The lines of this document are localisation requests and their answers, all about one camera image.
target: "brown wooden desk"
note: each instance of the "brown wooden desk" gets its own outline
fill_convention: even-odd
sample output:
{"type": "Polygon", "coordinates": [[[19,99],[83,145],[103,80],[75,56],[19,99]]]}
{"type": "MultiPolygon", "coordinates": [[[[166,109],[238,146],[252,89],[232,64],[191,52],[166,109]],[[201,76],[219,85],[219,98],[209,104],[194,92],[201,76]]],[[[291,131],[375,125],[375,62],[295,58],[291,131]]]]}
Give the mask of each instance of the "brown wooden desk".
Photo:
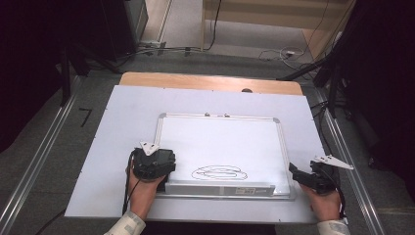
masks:
{"type": "Polygon", "coordinates": [[[119,84],[218,91],[250,89],[254,93],[302,95],[300,85],[293,81],[260,80],[215,75],[126,72],[119,84]]]}

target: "person's forearm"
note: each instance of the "person's forearm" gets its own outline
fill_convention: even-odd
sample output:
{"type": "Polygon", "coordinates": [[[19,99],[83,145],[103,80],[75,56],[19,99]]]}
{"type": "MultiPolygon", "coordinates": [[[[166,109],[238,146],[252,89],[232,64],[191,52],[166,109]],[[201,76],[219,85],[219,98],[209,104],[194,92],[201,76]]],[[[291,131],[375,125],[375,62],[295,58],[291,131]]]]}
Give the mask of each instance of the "person's forearm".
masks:
{"type": "Polygon", "coordinates": [[[104,235],[139,235],[146,223],[137,214],[127,211],[122,218],[104,235]]]}
{"type": "Polygon", "coordinates": [[[317,223],[320,235],[350,235],[347,225],[342,220],[328,220],[317,223]]]}

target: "black scribble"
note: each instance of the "black scribble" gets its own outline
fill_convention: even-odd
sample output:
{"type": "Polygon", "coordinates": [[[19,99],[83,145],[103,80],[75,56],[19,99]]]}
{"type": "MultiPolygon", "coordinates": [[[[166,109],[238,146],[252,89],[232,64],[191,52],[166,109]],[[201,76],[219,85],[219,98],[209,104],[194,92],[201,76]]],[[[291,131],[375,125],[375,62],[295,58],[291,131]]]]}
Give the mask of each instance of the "black scribble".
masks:
{"type": "Polygon", "coordinates": [[[248,175],[232,165],[208,165],[193,171],[192,177],[200,180],[244,180],[248,175]]]}

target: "right hand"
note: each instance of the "right hand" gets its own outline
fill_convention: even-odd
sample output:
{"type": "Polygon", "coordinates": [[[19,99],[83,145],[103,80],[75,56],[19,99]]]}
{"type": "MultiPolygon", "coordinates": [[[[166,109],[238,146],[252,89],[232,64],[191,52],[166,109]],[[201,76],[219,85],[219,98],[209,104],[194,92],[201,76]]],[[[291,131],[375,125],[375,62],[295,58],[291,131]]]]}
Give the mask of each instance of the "right hand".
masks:
{"type": "Polygon", "coordinates": [[[313,189],[300,184],[302,191],[310,200],[311,210],[320,222],[340,219],[340,205],[342,203],[337,191],[327,195],[319,195],[313,189]]]}

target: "whiteboard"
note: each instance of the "whiteboard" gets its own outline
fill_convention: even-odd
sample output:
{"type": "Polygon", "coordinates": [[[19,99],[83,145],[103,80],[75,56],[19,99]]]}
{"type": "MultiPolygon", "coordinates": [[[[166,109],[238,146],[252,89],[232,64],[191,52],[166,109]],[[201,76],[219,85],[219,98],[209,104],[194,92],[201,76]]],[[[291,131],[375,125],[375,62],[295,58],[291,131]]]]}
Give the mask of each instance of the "whiteboard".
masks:
{"type": "Polygon", "coordinates": [[[162,114],[156,143],[176,155],[176,171],[169,176],[166,192],[170,186],[183,190],[188,185],[174,194],[210,195],[203,185],[227,188],[216,196],[295,196],[278,118],[162,114]],[[273,190],[264,195],[270,187],[273,190]]]}

